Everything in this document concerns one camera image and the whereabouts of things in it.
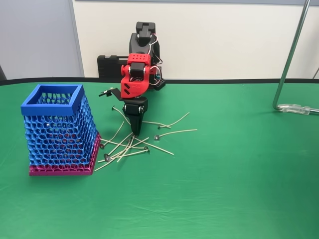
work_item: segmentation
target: red robot arm part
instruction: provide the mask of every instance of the red robot arm part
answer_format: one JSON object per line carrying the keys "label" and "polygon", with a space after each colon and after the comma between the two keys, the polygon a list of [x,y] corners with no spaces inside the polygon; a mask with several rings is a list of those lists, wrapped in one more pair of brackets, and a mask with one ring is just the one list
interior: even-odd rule
{"label": "red robot arm part", "polygon": [[[143,63],[143,76],[134,76],[132,63]],[[149,88],[151,56],[149,54],[131,53],[128,64],[122,66],[124,78],[121,80],[121,97],[133,98],[142,95]]]}

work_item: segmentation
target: green tabletop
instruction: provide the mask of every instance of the green tabletop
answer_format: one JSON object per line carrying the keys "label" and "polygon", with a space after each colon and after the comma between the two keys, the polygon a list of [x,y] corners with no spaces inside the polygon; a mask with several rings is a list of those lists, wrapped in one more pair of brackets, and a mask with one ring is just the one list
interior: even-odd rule
{"label": "green tabletop", "polygon": [[[277,84],[147,92],[144,120],[169,124],[190,112],[172,129],[142,127],[139,139],[174,156],[150,148],[92,176],[29,177],[20,105],[36,85],[0,87],[0,239],[319,238],[319,116],[274,111]],[[119,84],[83,85],[99,133],[111,138],[123,121],[111,107],[123,103],[98,94]],[[286,84],[280,103],[318,108],[318,92]],[[129,132],[125,123],[114,141]]]}

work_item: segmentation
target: blue mesh basket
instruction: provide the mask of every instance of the blue mesh basket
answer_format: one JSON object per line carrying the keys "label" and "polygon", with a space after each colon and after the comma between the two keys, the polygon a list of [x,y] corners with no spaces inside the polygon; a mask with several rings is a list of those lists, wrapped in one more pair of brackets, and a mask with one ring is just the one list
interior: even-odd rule
{"label": "blue mesh basket", "polygon": [[97,130],[82,85],[39,84],[21,112],[30,166],[90,163]]}

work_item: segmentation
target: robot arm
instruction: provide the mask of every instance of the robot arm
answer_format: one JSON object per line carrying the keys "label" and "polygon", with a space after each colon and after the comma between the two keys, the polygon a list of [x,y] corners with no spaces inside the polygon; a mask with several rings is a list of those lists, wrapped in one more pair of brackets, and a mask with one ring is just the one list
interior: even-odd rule
{"label": "robot arm", "polygon": [[102,92],[99,96],[112,93],[123,101],[123,112],[129,118],[132,132],[139,135],[144,113],[148,109],[148,100],[141,97],[148,88],[160,90],[165,86],[161,68],[157,66],[160,59],[160,45],[157,40],[155,23],[138,22],[136,33],[130,40],[130,54],[126,66],[122,66],[121,91],[117,88]]}

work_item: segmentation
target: black table edge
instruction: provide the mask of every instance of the black table edge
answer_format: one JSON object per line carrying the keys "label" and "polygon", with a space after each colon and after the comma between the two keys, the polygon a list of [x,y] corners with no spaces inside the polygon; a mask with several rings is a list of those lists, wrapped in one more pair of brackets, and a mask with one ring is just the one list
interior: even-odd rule
{"label": "black table edge", "polygon": [[[279,78],[273,79],[225,79],[225,80],[166,80],[168,84],[264,84],[279,83]],[[105,79],[94,77],[39,77],[21,78],[0,81],[0,86],[31,82],[93,82],[93,83],[120,83],[121,79]],[[285,83],[319,83],[319,79],[289,78]]]}

